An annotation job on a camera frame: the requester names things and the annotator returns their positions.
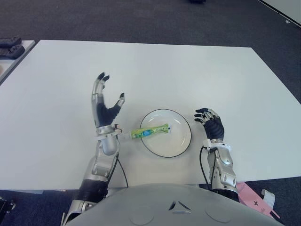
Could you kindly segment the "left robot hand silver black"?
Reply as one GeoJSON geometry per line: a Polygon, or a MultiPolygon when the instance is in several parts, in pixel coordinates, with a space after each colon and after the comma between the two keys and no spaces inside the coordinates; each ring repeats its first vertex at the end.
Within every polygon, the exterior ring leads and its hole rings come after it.
{"type": "Polygon", "coordinates": [[[106,81],[110,78],[105,72],[102,72],[97,76],[94,81],[91,105],[92,114],[97,129],[102,127],[111,126],[117,115],[119,114],[123,104],[125,103],[125,94],[121,93],[119,99],[113,107],[108,108],[104,102],[103,90],[105,88],[106,81]]]}

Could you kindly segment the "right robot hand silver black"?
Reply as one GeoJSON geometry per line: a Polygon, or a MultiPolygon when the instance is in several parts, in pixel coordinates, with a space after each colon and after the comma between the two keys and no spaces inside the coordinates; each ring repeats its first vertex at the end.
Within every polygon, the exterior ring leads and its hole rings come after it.
{"type": "Polygon", "coordinates": [[[195,112],[194,121],[200,122],[203,125],[207,138],[223,141],[225,132],[219,115],[209,108],[197,109],[195,112]]]}

